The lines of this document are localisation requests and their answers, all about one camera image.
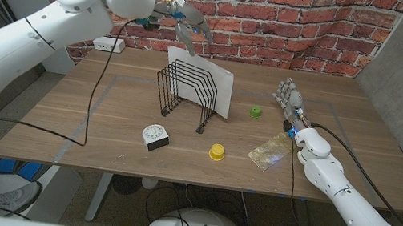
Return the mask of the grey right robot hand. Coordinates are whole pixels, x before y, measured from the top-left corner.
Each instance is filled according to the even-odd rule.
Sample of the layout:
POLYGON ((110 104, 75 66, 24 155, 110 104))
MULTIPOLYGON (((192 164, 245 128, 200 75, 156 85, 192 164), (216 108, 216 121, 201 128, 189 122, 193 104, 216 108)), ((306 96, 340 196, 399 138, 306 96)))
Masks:
POLYGON ((295 133, 311 127, 305 114, 301 93, 292 78, 288 77, 285 82, 281 81, 276 92, 272 93, 272 97, 283 109, 284 117, 295 133))

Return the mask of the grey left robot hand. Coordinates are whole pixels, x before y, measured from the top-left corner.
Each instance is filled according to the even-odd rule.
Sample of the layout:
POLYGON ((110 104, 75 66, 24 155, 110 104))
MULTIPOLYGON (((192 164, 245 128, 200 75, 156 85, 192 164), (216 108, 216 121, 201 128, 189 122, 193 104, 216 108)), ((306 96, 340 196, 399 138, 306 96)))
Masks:
POLYGON ((195 55, 195 49, 189 27, 195 34, 201 34, 209 43, 212 42, 212 33, 204 15, 185 0, 155 0, 152 16, 175 19, 176 36, 191 56, 195 55))

